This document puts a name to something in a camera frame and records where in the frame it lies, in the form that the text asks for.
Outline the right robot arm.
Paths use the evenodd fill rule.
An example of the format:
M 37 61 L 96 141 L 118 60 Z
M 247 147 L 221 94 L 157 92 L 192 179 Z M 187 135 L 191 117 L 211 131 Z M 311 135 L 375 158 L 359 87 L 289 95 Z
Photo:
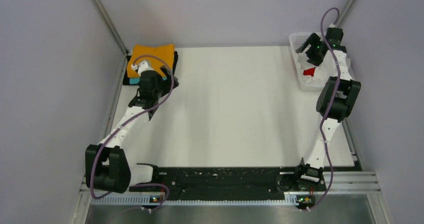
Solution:
M 321 88 L 315 106 L 319 120 L 311 145 L 294 173 L 278 182 L 283 191 L 317 190 L 324 183 L 325 164 L 333 170 L 330 142 L 343 120 L 351 114 L 362 86 L 349 72 L 343 37 L 343 30 L 331 25 L 320 34 L 311 33 L 294 50 L 297 69 L 315 87 Z

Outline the white t-shirt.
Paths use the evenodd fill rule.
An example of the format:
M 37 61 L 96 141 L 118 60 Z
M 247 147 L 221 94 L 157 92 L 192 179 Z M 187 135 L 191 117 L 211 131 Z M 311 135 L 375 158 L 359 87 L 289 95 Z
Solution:
M 308 63 L 304 52 L 295 54 L 294 61 L 301 90 L 318 91 L 323 89 L 329 77 L 338 75 L 338 70 L 340 70 L 342 80 L 354 79 L 349 71 L 350 59 L 347 58 L 347 54 L 340 50 L 334 50 L 333 53 L 336 59 L 330 51 L 327 51 L 319 66 Z

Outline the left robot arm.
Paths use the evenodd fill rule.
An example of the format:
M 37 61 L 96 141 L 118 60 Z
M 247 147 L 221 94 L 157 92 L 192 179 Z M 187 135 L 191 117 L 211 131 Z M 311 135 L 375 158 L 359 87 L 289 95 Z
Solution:
M 91 192 L 124 193 L 137 184 L 154 191 L 160 186 L 155 166 L 138 163 L 130 154 L 130 147 L 179 82 L 166 64 L 160 67 L 165 77 L 146 59 L 130 65 L 130 68 L 139 75 L 135 97 L 111 133 L 99 144 L 89 145 L 85 151 L 86 186 Z

